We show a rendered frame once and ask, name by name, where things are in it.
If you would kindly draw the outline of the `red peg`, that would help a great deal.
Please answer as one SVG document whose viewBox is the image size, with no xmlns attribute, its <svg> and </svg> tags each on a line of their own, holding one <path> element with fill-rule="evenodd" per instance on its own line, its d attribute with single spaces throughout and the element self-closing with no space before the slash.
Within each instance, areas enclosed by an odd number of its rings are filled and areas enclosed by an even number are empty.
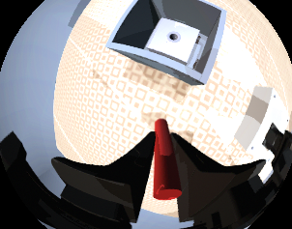
<svg viewBox="0 0 292 229">
<path fill-rule="evenodd" d="M 180 172 L 177 169 L 176 154 L 165 118 L 155 121 L 154 199 L 174 200 L 181 196 Z"/>
</svg>

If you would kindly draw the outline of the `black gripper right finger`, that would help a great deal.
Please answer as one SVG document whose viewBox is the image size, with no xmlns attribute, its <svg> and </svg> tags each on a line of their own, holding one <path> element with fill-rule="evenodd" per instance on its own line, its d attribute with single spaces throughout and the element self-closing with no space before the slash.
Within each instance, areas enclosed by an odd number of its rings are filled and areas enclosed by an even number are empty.
<svg viewBox="0 0 292 229">
<path fill-rule="evenodd" d="M 186 141 L 176 132 L 170 132 L 176 154 L 181 196 L 177 197 L 178 218 L 184 223 L 200 215 L 214 204 L 228 189 L 260 174 L 265 160 L 244 162 L 240 165 L 221 165 Z"/>
</svg>

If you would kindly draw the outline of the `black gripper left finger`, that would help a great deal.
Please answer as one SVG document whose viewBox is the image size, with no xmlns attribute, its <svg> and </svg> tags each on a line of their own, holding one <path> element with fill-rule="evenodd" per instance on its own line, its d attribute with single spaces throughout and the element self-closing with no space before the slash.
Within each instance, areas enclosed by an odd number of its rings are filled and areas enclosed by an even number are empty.
<svg viewBox="0 0 292 229">
<path fill-rule="evenodd" d="M 53 157 L 51 164 L 65 185 L 122 204 L 130 223 L 137 223 L 153 166 L 155 141 L 157 133 L 150 130 L 130 152 L 108 165 L 84 164 L 66 157 Z"/>
</svg>

